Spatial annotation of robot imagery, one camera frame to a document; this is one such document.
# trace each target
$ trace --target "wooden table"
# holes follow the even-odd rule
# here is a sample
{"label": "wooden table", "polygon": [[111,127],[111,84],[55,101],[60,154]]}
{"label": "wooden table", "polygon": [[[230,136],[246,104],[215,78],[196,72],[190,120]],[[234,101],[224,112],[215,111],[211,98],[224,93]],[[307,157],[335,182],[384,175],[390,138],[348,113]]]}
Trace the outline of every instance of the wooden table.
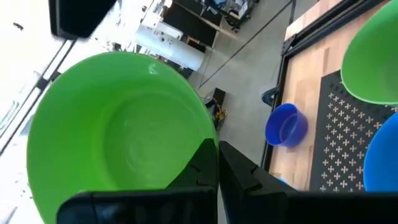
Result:
{"label": "wooden table", "polygon": [[[298,33],[341,0],[321,0],[288,26],[285,39]],[[293,103],[308,119],[308,133],[299,146],[275,147],[269,172],[300,190],[310,186],[321,77],[341,68],[348,44],[364,23],[388,1],[355,18],[289,60],[282,103]]]}

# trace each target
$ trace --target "blue cup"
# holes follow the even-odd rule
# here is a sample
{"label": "blue cup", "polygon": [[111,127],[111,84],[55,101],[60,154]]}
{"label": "blue cup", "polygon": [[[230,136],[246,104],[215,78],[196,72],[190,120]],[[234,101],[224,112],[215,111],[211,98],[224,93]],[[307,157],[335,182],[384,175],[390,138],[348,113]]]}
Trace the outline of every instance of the blue cup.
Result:
{"label": "blue cup", "polygon": [[398,191],[398,113],[373,136],[365,154],[363,182],[368,192]]}
{"label": "blue cup", "polygon": [[291,103],[278,106],[266,124],[266,140],[273,146],[294,147],[308,130],[305,116]]}

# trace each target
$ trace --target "desk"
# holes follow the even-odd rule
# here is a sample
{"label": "desk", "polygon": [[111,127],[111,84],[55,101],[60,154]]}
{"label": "desk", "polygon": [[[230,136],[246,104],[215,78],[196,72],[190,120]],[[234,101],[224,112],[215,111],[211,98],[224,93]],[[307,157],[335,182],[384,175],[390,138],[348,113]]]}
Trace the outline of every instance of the desk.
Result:
{"label": "desk", "polygon": [[163,22],[209,47],[214,44],[217,30],[204,22],[202,17],[195,15],[176,2],[163,15]]}
{"label": "desk", "polygon": [[[342,2],[342,0],[319,1],[288,26],[285,39],[288,40],[299,33]],[[292,187],[308,190],[310,186],[321,77],[341,68],[344,52],[352,38],[364,23],[387,2],[383,1],[376,6],[371,6],[370,10],[286,60],[287,70],[282,74],[285,77],[280,77],[284,79],[284,83],[282,82],[284,88],[277,96],[280,102],[274,103],[274,107],[280,103],[295,104],[308,119],[308,133],[303,142],[293,149],[273,148],[269,172],[283,178]]]}

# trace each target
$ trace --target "gray floor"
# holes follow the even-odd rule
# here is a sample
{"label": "gray floor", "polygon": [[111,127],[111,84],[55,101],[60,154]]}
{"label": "gray floor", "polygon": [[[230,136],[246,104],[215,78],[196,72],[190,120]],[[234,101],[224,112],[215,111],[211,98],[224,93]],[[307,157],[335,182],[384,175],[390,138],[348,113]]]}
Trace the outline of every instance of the gray floor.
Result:
{"label": "gray floor", "polygon": [[[294,19],[316,1],[297,0]],[[227,92],[224,106],[228,115],[220,139],[228,141],[256,164],[261,163],[264,126],[271,112],[271,108],[261,101],[261,94],[274,87],[277,81],[280,51],[292,12],[292,4],[286,6],[288,2],[260,0],[252,19],[242,26],[239,33],[219,34],[214,49],[206,53],[203,65],[189,79],[200,95],[215,87]],[[226,23],[222,27],[228,30]],[[218,223],[226,223],[221,194]]]}

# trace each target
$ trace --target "green bowl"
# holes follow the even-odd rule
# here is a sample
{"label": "green bowl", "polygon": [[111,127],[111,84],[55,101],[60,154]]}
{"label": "green bowl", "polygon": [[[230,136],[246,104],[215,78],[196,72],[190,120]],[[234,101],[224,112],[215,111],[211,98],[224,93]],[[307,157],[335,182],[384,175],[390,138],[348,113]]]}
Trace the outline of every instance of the green bowl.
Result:
{"label": "green bowl", "polygon": [[164,189],[205,138],[217,141],[210,115],[174,69],[127,52],[90,57],[51,85],[33,118],[34,202],[55,223],[78,192]]}
{"label": "green bowl", "polygon": [[367,21],[345,52],[341,79],[355,97],[369,103],[398,105],[398,1]]}

